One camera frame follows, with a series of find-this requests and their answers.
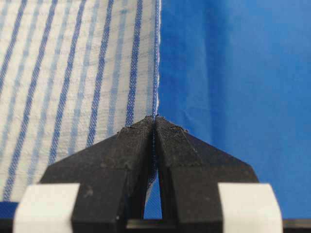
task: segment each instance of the white label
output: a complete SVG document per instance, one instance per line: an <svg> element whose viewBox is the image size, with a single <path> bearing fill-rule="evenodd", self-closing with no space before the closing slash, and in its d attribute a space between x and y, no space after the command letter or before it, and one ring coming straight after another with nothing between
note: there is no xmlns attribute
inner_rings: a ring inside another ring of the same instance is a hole
<svg viewBox="0 0 311 233"><path fill-rule="evenodd" d="M266 183L218 183L224 233L282 233L282 215Z"/></svg>
<svg viewBox="0 0 311 233"><path fill-rule="evenodd" d="M71 215L80 184L30 185L19 203L13 233L72 233Z"/></svg>

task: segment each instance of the blue stripe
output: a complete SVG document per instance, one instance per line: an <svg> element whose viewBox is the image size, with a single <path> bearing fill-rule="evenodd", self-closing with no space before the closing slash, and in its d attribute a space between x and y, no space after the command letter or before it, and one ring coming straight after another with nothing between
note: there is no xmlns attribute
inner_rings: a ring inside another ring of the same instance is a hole
<svg viewBox="0 0 311 233"><path fill-rule="evenodd" d="M24 139L26 136L26 132L27 132L29 114L31 111L33 96L35 93L35 88L36 88L36 84L37 84L37 80L38 80L38 76L39 76L39 72L40 72L41 62L43 60L44 53L45 53L45 46L46 46L46 43L48 41L49 33L51 30L51 24L53 21L56 4L57 4L57 0L53 0L51 7L50 7L50 11L49 11L48 19L47 19L46 26L44 29L44 33L42 36L42 40L41 40L41 44L40 44L40 48L39 48L39 54L38 54L38 57L37 57L37 60L35 63L34 70L33 70L33 75L32 75L30 87L28 89L28 94L27 94L26 107L25 107L24 115L23 115L23 122L22 122L21 127L20 127L20 132L19 132L19 136L18 136L17 143L15 146L15 150L13 153L12 161L11 161L10 167L8 169L8 178L6 180L6 184L5 184L4 191L3 191L3 200L4 201L9 201L11 193L12 193L12 187L14 185L16 169L18 166L18 162L19 162L19 158L20 158L20 152L21 152L21 149L22 149L22 146L24 143Z"/></svg>
<svg viewBox="0 0 311 233"><path fill-rule="evenodd" d="M113 5L113 0L109 0L107 14L106 14L106 21L105 21L105 26L104 26L104 32L103 32L103 37L102 37L101 50L99 53L98 70L97 70L97 75L96 75L95 90L94 90L94 96L93 96L93 102L92 102L92 108L91 108L92 113L91 113L90 123L88 127L88 135L87 135L87 142L86 142L87 147L93 145L94 137L96 134L97 110L98 110L98 104L100 100L101 87L102 87L102 81L103 81L103 72L104 72L104 67L105 67L105 55L106 55L106 50L107 50L108 40L109 40L112 5Z"/></svg>
<svg viewBox="0 0 311 233"><path fill-rule="evenodd" d="M159 34L160 34L160 2L155 0L155 60L154 60L154 97L153 97L153 107L152 116L155 119L157 115L157 88L158 88L158 76L159 76Z"/></svg>
<svg viewBox="0 0 311 233"><path fill-rule="evenodd" d="M91 19L91 25L90 25L90 28L88 31L88 38L87 38L87 43L86 43L86 52L85 52L84 58L83 58L83 68L82 68L82 72L81 72L81 76L80 76L77 101L76 101L76 104L74 107L74 112L73 112L73 120L72 120L72 125L71 125L68 155L74 153L74 149L76 146L76 140L77 140L77 134L78 134L78 125L79 125L80 112L81 112L81 105L82 105L82 100L84 98L86 75L87 75L87 70L89 67L89 55L90 55L91 49L92 49L92 41L93 41L95 26L96 26L96 22L97 22L98 8L99 8L99 0L96 0L94 7L93 7L93 15L92 15L92 19Z"/></svg>
<svg viewBox="0 0 311 233"><path fill-rule="evenodd" d="M130 90L128 93L127 108L126 108L126 121L125 121L126 126L131 126L134 120L141 15L142 15L142 0L138 0L137 12L136 12L136 17L135 17L134 42L133 42L133 48L132 48Z"/></svg>
<svg viewBox="0 0 311 233"><path fill-rule="evenodd" d="M1 71L0 71L0 97L1 97L1 93L2 93L5 74L6 74L6 71L8 69L9 62L11 60L12 52L13 52L14 45L16 43L17 34L19 31L21 18L23 17L26 4L27 4L27 0L22 0L20 7L19 7L19 10L18 10L17 18L16 18L15 23L14 23L14 29L13 29L12 36L11 36L11 42L9 44L7 51L6 51L4 61L2 63L2 67L1 67Z"/></svg>
<svg viewBox="0 0 311 233"><path fill-rule="evenodd" d="M31 163L30 163L30 166L28 168L28 179L27 179L28 185L33 183L34 173L35 173L36 166L37 166L37 163L39 160L39 152L40 152L41 147L42 147L42 140L44 137L45 124L46 124L46 120L47 120L47 112L48 112L48 108L50 105L51 94L52 94L52 90L53 90L55 72L57 70L59 54L60 54L60 50L62 48L63 41L64 41L64 33L65 33L66 27L67 27L67 21L68 21L68 17L69 17L71 4L72 4L72 0L68 0L67 4L66 4L63 20L62 20L62 26L59 30L59 34L58 34L58 38L57 38L57 42L56 42L56 48L55 48L55 52L53 55L52 64L50 67L49 79L48 79L47 87L45 90L45 95L44 95L41 114L40 114L40 122L39 122L39 126L38 126L37 135L35 138L35 147L34 147L34 151L33 151L32 156L31 156Z"/></svg>
<svg viewBox="0 0 311 233"><path fill-rule="evenodd" d="M20 79L23 75L24 72L24 64L28 58L28 54L29 54L29 47L31 45L31 41L32 41L32 37L35 31L35 27L36 27L36 23L37 23L37 18L38 18L38 14L39 14L39 10L40 7L42 5L43 0L39 0L37 2L37 5L35 7L35 11L32 17L32 21L30 24L30 29L28 31L28 35L27 35L27 39L26 39L26 43L23 49L23 55L22 58L19 62L18 65L18 71L17 71L17 75L15 77L15 82L14 82L14 86L13 86L13 91L11 94L11 99L10 99L10 104L9 104L9 112L8 112L8 116L6 119L6 123L4 125L4 129L2 132L2 138L1 138L1 143L0 143L0 164L2 162L3 159L3 154L5 151L5 147L7 145L7 140L8 140L8 134L11 130L11 125L12 125L12 121L13 121L13 114L14 114L14 108L15 108L15 103L16 103L16 96L19 90L19 86L20 86Z"/></svg>
<svg viewBox="0 0 311 233"><path fill-rule="evenodd" d="M8 8L9 8L11 1L12 0L6 0L5 5L1 11L1 15L0 15L0 39L1 39L2 29L3 29L4 23L5 23L6 15L8 14Z"/></svg>
<svg viewBox="0 0 311 233"><path fill-rule="evenodd" d="M127 0L123 0L122 7L124 8L126 5L127 5ZM120 67L121 67L126 14L127 14L127 10L121 11L121 20L120 20L119 32L118 32L118 43L117 43L117 48L116 48L116 56L115 56L115 64L114 64L115 67L113 71L112 86L110 90L107 136L113 135L114 117L115 117L115 111L116 111L116 102L117 102L119 79L120 79Z"/></svg>
<svg viewBox="0 0 311 233"><path fill-rule="evenodd" d="M52 144L51 144L51 148L50 148L49 164L54 163L56 160L58 139L59 139L60 130L61 130L61 126L62 126L63 112L64 112L64 108L66 105L67 93L68 93L69 84L70 84L70 76L71 76L74 56L75 56L75 52L76 52L77 40L79 38L81 22L82 22L82 15L83 15L85 3L86 3L86 0L82 0L80 3L79 11L77 14L77 19L76 19L76 25L75 25L74 33L73 33L72 40L71 40L70 52L69 52L69 56L68 56L63 87L62 87L62 91L60 94L59 103L58 103L58 107L57 107L54 133L53 133Z"/></svg>

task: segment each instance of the black plastic jaw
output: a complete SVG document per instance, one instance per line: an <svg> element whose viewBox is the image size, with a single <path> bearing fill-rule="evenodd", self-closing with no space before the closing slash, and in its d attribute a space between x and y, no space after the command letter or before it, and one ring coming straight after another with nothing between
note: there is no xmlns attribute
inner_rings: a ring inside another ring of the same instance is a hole
<svg viewBox="0 0 311 233"><path fill-rule="evenodd" d="M257 183L252 167L162 117L155 139L163 219L176 219L180 232L221 233L218 182Z"/></svg>
<svg viewBox="0 0 311 233"><path fill-rule="evenodd" d="M151 117L49 166L40 183L80 183L74 232L120 232L142 218L152 149Z"/></svg>

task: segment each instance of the blue and white striped fabric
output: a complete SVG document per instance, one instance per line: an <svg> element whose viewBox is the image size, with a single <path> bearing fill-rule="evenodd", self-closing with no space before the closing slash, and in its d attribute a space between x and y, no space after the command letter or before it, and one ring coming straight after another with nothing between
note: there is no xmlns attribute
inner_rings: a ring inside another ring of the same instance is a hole
<svg viewBox="0 0 311 233"><path fill-rule="evenodd" d="M155 115L160 0L0 0L0 200Z"/></svg>

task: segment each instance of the blue fabric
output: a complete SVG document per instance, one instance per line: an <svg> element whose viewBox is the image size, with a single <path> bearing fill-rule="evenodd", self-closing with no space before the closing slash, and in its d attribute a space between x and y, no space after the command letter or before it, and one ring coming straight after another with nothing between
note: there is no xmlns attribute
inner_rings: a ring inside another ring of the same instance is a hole
<svg viewBox="0 0 311 233"><path fill-rule="evenodd" d="M311 217L311 1L163 0L158 113Z"/></svg>
<svg viewBox="0 0 311 233"><path fill-rule="evenodd" d="M153 184L150 197L145 206L144 219L161 219L161 197L160 197L160 185L159 178L156 176Z"/></svg>
<svg viewBox="0 0 311 233"><path fill-rule="evenodd" d="M18 202L0 202L0 218L13 218Z"/></svg>

